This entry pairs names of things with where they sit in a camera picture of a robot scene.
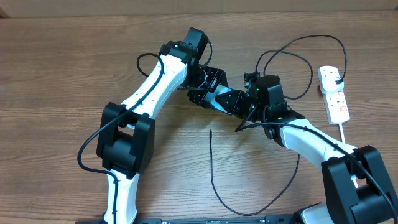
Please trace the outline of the blue Galaxy smartphone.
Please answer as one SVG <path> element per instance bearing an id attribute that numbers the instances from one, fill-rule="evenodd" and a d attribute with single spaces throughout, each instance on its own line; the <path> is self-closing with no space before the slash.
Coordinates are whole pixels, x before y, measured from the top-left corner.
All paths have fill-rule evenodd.
<path id="1" fill-rule="evenodd" d="M 205 101 L 210 104 L 210 108 L 221 111 L 225 114 L 231 114 L 229 111 L 231 91 L 231 88 L 219 85 L 213 93 L 209 91 L 206 94 Z"/>

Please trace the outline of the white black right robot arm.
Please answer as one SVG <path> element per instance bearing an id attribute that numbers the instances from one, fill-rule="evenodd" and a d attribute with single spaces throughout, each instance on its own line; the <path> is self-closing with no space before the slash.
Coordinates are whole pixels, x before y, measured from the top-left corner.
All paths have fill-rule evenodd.
<path id="1" fill-rule="evenodd" d="M 225 81 L 210 89 L 223 111 L 251 120 L 266 136 L 310 161 L 323 176 L 326 201 L 301 209 L 292 223 L 382 223 L 397 220 L 397 195 L 379 151 L 354 147 L 315 128 L 289 109 L 278 76 L 245 78 L 246 91 Z"/>

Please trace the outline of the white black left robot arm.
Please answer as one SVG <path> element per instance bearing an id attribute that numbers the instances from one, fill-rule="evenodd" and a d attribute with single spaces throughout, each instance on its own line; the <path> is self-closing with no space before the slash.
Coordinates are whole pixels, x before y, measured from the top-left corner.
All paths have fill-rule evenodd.
<path id="1" fill-rule="evenodd" d="M 179 86 L 188 89 L 190 101 L 225 112 L 216 97 L 229 93 L 224 71 L 201 65 L 209 38 L 190 28 L 183 41 L 168 42 L 154 57 L 158 60 L 144 83 L 120 105 L 108 103 L 102 113 L 96 148 L 108 176 L 108 207 L 100 223 L 134 223 L 139 176 L 152 158 L 155 119 Z"/>

